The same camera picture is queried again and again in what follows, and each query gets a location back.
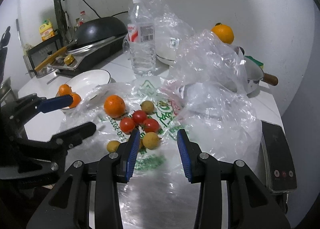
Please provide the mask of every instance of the cherry tomato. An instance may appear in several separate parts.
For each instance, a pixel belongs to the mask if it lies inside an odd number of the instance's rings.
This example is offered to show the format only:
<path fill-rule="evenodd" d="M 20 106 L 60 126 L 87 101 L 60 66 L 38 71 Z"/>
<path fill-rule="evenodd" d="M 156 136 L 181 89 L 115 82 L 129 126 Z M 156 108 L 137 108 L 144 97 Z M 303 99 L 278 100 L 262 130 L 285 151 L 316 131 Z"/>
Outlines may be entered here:
<path fill-rule="evenodd" d="M 132 119 L 136 124 L 142 124 L 143 121 L 147 118 L 147 114 L 142 110 L 135 111 L 132 115 Z"/>
<path fill-rule="evenodd" d="M 132 120 L 132 118 L 130 117 L 125 117 L 121 120 L 120 122 L 120 129 L 124 132 L 124 133 L 130 133 L 132 132 L 132 130 L 136 127 L 136 124 L 134 123 L 134 121 Z"/>
<path fill-rule="evenodd" d="M 144 120 L 142 126 L 145 132 L 158 132 L 160 129 L 159 123 L 155 119 L 151 118 Z"/>

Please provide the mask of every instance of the wooden handle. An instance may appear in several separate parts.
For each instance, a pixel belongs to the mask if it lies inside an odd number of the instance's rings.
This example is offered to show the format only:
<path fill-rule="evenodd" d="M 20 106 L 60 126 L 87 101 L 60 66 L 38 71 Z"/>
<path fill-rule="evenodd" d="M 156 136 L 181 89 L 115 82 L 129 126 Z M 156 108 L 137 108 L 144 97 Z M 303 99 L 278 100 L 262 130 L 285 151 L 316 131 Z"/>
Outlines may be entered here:
<path fill-rule="evenodd" d="M 276 86 L 279 83 L 278 78 L 276 76 L 267 73 L 264 74 L 262 81 L 272 86 Z"/>
<path fill-rule="evenodd" d="M 63 53 L 67 52 L 67 47 L 62 47 L 61 49 L 59 49 L 58 51 L 56 51 L 55 53 L 53 53 L 52 55 L 50 55 L 49 57 L 47 57 L 44 61 L 42 61 L 37 67 L 35 67 L 35 71 L 40 71 L 41 69 L 43 69 L 46 65 L 52 63 L 56 57 L 60 56 Z"/>

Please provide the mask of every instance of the clear plastic bag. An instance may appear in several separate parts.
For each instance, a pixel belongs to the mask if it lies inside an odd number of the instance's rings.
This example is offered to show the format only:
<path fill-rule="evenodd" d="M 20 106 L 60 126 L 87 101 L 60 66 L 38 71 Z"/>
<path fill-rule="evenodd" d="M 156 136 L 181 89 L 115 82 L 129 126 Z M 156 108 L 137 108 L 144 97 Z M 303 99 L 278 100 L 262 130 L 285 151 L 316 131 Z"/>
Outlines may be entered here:
<path fill-rule="evenodd" d="M 130 54 L 130 44 L 128 40 L 128 35 L 126 35 L 122 42 L 122 51 L 124 54 L 129 53 Z"/>
<path fill-rule="evenodd" d="M 243 56 L 239 56 L 213 32 L 204 30 L 180 46 L 168 79 L 183 84 L 218 82 L 227 89 L 246 94 L 247 74 Z"/>
<path fill-rule="evenodd" d="M 176 142 L 180 128 L 218 160 L 243 159 L 255 170 L 261 122 L 245 95 L 218 83 L 181 86 L 179 81 L 159 77 L 102 85 L 90 92 L 66 116 L 61 130 L 93 121 L 97 132 L 69 150 L 66 168 L 79 159 L 97 161 L 108 154 L 108 141 L 123 142 L 129 137 L 119 134 L 120 121 L 108 118 L 103 110 L 105 98 L 111 94 L 124 99 L 129 114 L 139 109 L 144 100 L 152 100 L 156 106 L 152 118 L 162 128 L 160 146 L 140 151 L 133 177 L 128 184 L 118 184 L 124 228 L 193 228 L 200 185 L 190 184 L 185 178 Z"/>
<path fill-rule="evenodd" d="M 180 44 L 195 34 L 193 28 L 179 19 L 165 0 L 145 0 L 145 6 L 155 20 L 155 42 L 158 59 L 165 64 L 173 64 Z M 124 41 L 124 52 L 128 52 L 128 42 Z"/>

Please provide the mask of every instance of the orange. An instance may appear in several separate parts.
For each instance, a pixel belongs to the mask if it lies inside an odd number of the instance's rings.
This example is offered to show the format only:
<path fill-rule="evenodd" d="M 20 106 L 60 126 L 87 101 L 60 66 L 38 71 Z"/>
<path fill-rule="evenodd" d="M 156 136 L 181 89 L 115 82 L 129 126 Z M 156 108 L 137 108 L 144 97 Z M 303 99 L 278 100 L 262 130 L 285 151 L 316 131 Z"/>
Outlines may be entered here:
<path fill-rule="evenodd" d="M 67 84 L 63 84 L 59 87 L 58 93 L 59 96 L 70 95 L 72 93 L 72 89 Z"/>
<path fill-rule="evenodd" d="M 118 95 L 109 96 L 104 102 L 104 111 L 112 118 L 118 118 L 125 113 L 124 100 Z"/>
<path fill-rule="evenodd" d="M 227 25 L 217 23 L 215 27 L 211 29 L 211 31 L 214 32 L 224 43 L 231 44 L 235 39 L 232 29 Z"/>
<path fill-rule="evenodd" d="M 74 108 L 74 107 L 76 107 L 79 103 L 80 103 L 80 101 L 81 101 L 81 97 L 78 95 L 78 94 L 76 94 L 76 93 L 72 93 L 72 94 L 70 94 L 71 96 L 72 96 L 72 98 L 73 98 L 73 102 L 72 102 L 72 104 L 70 104 L 70 108 Z"/>

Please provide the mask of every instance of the saucepan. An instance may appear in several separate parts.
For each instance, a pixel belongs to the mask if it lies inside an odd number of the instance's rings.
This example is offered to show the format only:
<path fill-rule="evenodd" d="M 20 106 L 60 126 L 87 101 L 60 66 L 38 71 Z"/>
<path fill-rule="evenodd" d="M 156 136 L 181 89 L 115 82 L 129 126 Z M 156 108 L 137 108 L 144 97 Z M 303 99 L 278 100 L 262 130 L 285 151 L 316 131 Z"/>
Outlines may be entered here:
<path fill-rule="evenodd" d="M 246 89 L 247 94 L 255 91 L 260 81 L 266 82 L 272 86 L 276 86 L 278 84 L 278 78 L 276 76 L 264 73 L 263 70 L 252 60 L 246 59 L 244 65 L 248 78 L 248 86 Z"/>

